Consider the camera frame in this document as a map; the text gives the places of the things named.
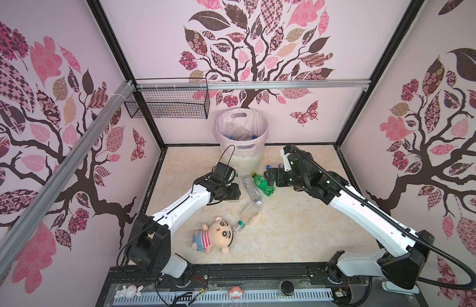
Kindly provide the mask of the crushed clear plastic bottle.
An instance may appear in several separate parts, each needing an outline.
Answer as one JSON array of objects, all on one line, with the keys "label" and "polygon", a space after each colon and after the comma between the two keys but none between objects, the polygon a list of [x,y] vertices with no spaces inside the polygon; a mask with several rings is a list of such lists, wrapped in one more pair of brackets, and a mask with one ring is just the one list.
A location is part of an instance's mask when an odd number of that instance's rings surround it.
[{"label": "crushed clear plastic bottle", "polygon": [[224,135],[225,138],[236,141],[249,141],[257,138],[257,135],[253,134],[243,125],[238,125],[232,122],[225,124],[222,135]]}]

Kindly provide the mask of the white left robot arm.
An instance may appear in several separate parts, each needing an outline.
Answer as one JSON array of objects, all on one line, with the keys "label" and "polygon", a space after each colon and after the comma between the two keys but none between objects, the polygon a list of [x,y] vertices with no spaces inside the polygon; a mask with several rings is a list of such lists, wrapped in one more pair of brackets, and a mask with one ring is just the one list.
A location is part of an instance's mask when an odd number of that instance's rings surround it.
[{"label": "white left robot arm", "polygon": [[142,271],[156,277],[189,278],[191,264],[171,252],[171,237],[194,213],[211,203],[238,200],[241,192],[234,182],[233,167],[218,162],[211,172],[197,178],[189,191],[151,216],[137,217],[124,257]]}]

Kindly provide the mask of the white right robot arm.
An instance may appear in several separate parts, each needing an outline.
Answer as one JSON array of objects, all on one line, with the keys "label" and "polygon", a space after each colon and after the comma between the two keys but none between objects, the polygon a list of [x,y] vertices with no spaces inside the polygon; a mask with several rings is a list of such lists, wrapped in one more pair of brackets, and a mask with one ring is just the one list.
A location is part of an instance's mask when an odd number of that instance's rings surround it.
[{"label": "white right robot arm", "polygon": [[381,244],[371,253],[336,252],[329,271],[339,276],[384,277],[401,289],[413,289],[429,256],[429,248],[414,240],[417,231],[379,212],[346,179],[320,167],[310,153],[288,145],[280,154],[284,165],[264,172],[268,185],[304,191],[351,218]]}]

